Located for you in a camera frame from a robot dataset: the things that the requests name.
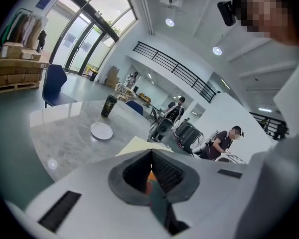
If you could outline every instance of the marble table top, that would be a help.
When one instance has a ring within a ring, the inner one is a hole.
[[[105,101],[77,102],[35,111],[30,116],[34,148],[54,181],[86,163],[118,154],[137,136],[147,140],[150,122],[125,103],[118,101],[108,118],[101,117]],[[109,125],[113,136],[94,138],[90,126]]]

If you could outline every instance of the floor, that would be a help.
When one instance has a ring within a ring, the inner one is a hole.
[[[53,183],[37,157],[29,128],[31,112],[44,108],[44,74],[39,89],[0,94],[0,193],[23,210],[39,192]],[[77,101],[105,100],[108,94],[114,93],[111,87],[95,84],[84,77],[67,76],[62,92]],[[178,147],[172,133],[162,142],[174,152],[189,155]]]

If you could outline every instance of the black railing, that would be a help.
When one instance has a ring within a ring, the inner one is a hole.
[[[265,133],[271,136],[274,140],[288,138],[289,129],[286,122],[280,119],[264,116],[261,114],[250,113],[259,125],[264,129]]]
[[[155,48],[143,42],[138,42],[138,44],[134,48],[134,51],[160,64],[171,73],[181,78],[209,103],[216,95],[216,92],[213,91],[211,87],[209,87],[204,81],[202,81],[196,74],[194,74],[187,67],[183,66],[181,63],[177,62],[175,59],[171,58],[165,53],[160,52],[159,50],[156,50]]]

